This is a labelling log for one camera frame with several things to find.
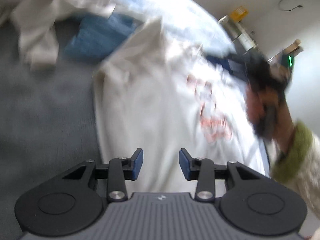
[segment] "sleeve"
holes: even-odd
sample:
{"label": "sleeve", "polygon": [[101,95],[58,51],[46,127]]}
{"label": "sleeve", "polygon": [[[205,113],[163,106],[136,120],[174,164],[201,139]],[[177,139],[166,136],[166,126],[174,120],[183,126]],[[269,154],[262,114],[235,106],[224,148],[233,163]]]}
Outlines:
{"label": "sleeve", "polygon": [[320,239],[320,228],[313,234],[311,240],[319,240]]}
{"label": "sleeve", "polygon": [[308,207],[320,218],[320,141],[302,122],[296,125],[288,155],[275,164],[271,176],[282,184],[295,184]]}

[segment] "white t-shirt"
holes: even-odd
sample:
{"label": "white t-shirt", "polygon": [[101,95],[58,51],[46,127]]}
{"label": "white t-shirt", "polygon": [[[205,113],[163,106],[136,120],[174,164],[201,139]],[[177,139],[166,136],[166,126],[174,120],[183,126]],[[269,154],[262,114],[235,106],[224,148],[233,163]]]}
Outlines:
{"label": "white t-shirt", "polygon": [[[239,89],[197,46],[167,38],[161,20],[142,26],[102,63],[94,88],[103,161],[143,149],[129,193],[194,192],[196,182],[187,182],[179,167],[180,148],[194,158],[236,160],[264,174]],[[222,191],[220,185],[217,194]]]}

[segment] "blue cloth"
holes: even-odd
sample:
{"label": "blue cloth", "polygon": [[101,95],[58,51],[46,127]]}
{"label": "blue cloth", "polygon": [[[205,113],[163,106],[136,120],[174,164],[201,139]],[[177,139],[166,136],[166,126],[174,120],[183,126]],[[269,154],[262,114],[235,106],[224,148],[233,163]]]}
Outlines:
{"label": "blue cloth", "polygon": [[228,70],[230,74],[232,74],[232,70],[230,69],[228,59],[226,58],[222,59],[222,58],[214,57],[211,55],[207,55],[206,59],[214,65],[216,64],[221,65],[224,69]]}
{"label": "blue cloth", "polygon": [[65,47],[65,55],[76,60],[99,62],[109,56],[138,27],[133,18],[113,13],[109,18],[85,15],[79,33]]}

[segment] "yellow label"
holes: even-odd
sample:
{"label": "yellow label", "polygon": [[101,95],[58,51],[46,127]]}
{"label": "yellow label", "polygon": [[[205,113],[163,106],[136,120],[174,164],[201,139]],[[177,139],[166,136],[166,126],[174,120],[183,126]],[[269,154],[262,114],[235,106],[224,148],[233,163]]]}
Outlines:
{"label": "yellow label", "polygon": [[233,12],[230,13],[230,18],[233,19],[235,22],[241,21],[247,14],[248,10],[244,8],[243,6],[239,6],[237,9],[235,9]]}

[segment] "cable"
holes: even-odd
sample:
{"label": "cable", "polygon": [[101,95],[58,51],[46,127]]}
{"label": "cable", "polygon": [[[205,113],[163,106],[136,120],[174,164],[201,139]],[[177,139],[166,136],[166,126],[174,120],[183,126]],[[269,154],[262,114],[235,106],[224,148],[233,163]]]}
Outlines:
{"label": "cable", "polygon": [[303,7],[301,4],[299,4],[298,6],[292,8],[291,10],[285,10],[285,9],[282,9],[281,6],[280,6],[281,3],[282,3],[282,1],[283,1],[283,0],[280,0],[280,1],[278,2],[278,9],[279,9],[280,11],[283,11],[283,12],[290,12],[290,11],[293,11],[294,9],[296,9],[296,8],[302,8],[302,7]]}

